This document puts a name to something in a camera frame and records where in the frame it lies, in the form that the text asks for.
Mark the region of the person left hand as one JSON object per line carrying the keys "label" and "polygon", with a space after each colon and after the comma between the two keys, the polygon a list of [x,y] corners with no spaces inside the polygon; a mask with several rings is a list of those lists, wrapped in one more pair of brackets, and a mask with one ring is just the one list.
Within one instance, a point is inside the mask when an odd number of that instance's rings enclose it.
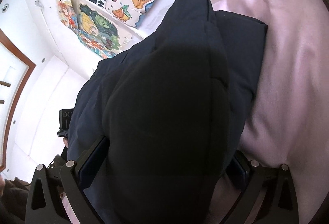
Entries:
{"label": "person left hand", "polygon": [[63,142],[64,142],[65,147],[68,148],[69,147],[69,140],[67,139],[67,137],[63,138]]}

